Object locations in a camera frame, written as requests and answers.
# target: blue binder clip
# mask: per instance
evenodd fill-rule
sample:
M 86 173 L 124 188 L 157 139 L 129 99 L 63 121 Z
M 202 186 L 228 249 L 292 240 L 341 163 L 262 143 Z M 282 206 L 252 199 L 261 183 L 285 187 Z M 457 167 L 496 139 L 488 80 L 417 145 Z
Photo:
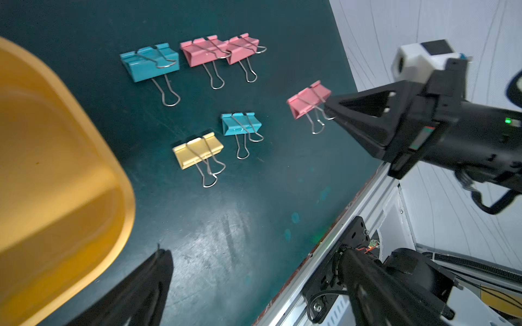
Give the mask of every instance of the blue binder clip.
M 225 136 L 235 135 L 235 141 L 238 143 L 238 151 L 236 153 L 236 156 L 238 159 L 243 160 L 250 156 L 250 152 L 248 151 L 248 148 L 246 148 L 246 134 L 248 134 L 248 139 L 252 142 L 260 142 L 263 139 L 265 139 L 263 136 L 261 136 L 257 131 L 259 128 L 261 128 L 261 122 L 259 122 L 258 119 L 254 116 L 255 113 L 248 112 L 248 113 L 223 113 L 221 114 L 221 120 L 223 121 L 223 134 Z M 240 157 L 239 156 L 239 138 L 238 135 L 243 135 L 243 146 L 245 147 L 246 156 Z M 252 134 L 256 134 L 261 139 L 254 140 L 252 139 Z
M 168 43 L 156 44 L 156 47 L 144 47 L 138 51 L 130 51 L 120 54 L 123 65 L 129 72 L 134 82 L 145 79 L 152 79 L 152 82 L 161 92 L 161 101 L 165 106 L 175 106 L 181 100 L 180 96 L 174 92 L 170 86 L 167 74 L 180 70 L 179 56 L 173 51 Z M 165 81 L 169 91 L 177 97 L 174 104 L 165 103 L 165 92 L 161 89 L 154 77 L 165 76 Z

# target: tabletop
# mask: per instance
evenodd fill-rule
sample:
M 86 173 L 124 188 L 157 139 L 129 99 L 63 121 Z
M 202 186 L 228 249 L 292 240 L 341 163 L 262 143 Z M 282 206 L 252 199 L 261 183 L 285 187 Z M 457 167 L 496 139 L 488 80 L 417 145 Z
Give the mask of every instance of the tabletop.
M 246 32 L 268 48 L 251 57 L 254 83 L 238 64 L 218 60 L 226 85 L 213 90 L 205 70 L 190 68 L 179 50 L 180 42 Z M 162 324 L 252 324 L 379 164 L 333 121 L 311 134 L 309 121 L 294 120 L 286 104 L 319 79 L 333 94 L 356 92 L 328 0 L 19 1 L 2 5 L 0 35 L 60 76 L 136 195 L 119 257 L 41 325 L 82 312 L 158 243 L 174 260 Z M 161 104 L 151 81 L 132 82 L 119 58 L 163 42 L 180 53 L 180 70 L 168 74 L 181 96 L 175 107 Z M 220 114 L 233 112 L 255 112 L 263 124 L 265 139 L 247 144 L 246 160 L 236 159 L 235 138 L 222 134 Z M 209 131 L 224 145 L 216 158 L 227 168 L 205 189 L 195 167 L 181 170 L 172 148 Z

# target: white wall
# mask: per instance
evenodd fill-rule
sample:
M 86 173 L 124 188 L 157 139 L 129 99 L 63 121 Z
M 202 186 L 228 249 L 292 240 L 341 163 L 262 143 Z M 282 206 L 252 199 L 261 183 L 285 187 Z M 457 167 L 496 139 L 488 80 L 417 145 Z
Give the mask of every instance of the white wall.
M 467 97 L 520 110 L 505 97 L 522 69 L 521 0 L 330 0 L 359 91 L 392 82 L 404 44 L 447 39 L 473 56 Z M 522 270 L 522 198 L 497 216 L 483 213 L 451 171 L 420 162 L 400 182 L 418 244 Z M 505 189 L 478 185 L 485 204 Z

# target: pink binder clip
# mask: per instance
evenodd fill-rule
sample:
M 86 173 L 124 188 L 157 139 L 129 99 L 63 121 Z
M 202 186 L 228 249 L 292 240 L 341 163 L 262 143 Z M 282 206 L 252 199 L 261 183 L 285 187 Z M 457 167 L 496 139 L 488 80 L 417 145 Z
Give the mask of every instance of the pink binder clip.
M 314 135 L 317 135 L 320 134 L 325 128 L 325 124 L 319 119 L 319 114 L 317 113 L 317 111 L 321 111 L 323 117 L 327 120 L 332 120 L 335 118 L 327 117 L 324 110 L 318 106 L 321 103 L 325 103 L 326 99 L 330 95 L 331 91 L 323 85 L 321 85 L 321 81 L 318 80 L 315 83 L 311 84 L 310 87 L 303 89 L 296 95 L 289 98 L 287 100 L 287 103 L 290 106 L 290 111 L 292 112 L 294 119 L 298 119 L 303 115 L 306 115 L 306 117 L 312 124 L 312 133 Z M 308 114 L 308 112 L 310 112 L 312 109 L 315 109 L 314 112 L 317 122 L 319 122 L 322 126 L 321 130 L 318 132 L 315 132 L 314 122 Z
M 257 74 L 252 70 L 252 66 L 250 65 L 250 57 L 253 54 L 259 54 L 265 52 L 266 46 L 259 46 L 259 40 L 255 38 L 251 38 L 248 36 L 248 33 L 241 34 L 239 37 L 233 37 L 227 42 L 227 51 L 230 52 L 230 56 L 227 58 L 229 65 L 233 65 L 236 62 L 239 62 L 241 68 L 245 71 L 245 77 L 247 82 L 254 82 L 257 80 Z M 243 66 L 241 60 L 246 59 L 248 63 L 248 68 L 254 74 L 254 80 L 248 79 L 248 72 Z
M 220 89 L 225 86 L 225 81 L 218 74 L 216 63 L 214 61 L 217 59 L 229 58 L 232 55 L 227 51 L 227 45 L 227 43 L 218 40 L 216 35 L 212 35 L 207 37 L 206 40 L 204 38 L 200 38 L 195 39 L 194 41 L 180 43 L 180 48 L 187 58 L 188 65 L 191 67 L 203 65 L 205 71 L 210 77 L 210 87 L 213 89 Z M 214 72 L 216 73 L 216 76 L 222 82 L 220 87 L 214 87 L 212 75 L 205 65 L 205 63 L 211 61 L 212 65 L 214 66 Z

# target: orange plastic bin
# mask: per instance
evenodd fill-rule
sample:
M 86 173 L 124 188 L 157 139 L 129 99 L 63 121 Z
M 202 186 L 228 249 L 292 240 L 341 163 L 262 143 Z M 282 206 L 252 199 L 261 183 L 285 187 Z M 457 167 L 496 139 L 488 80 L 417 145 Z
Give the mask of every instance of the orange plastic bin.
M 73 95 L 0 38 L 0 325 L 35 325 L 94 281 L 134 214 L 127 176 Z

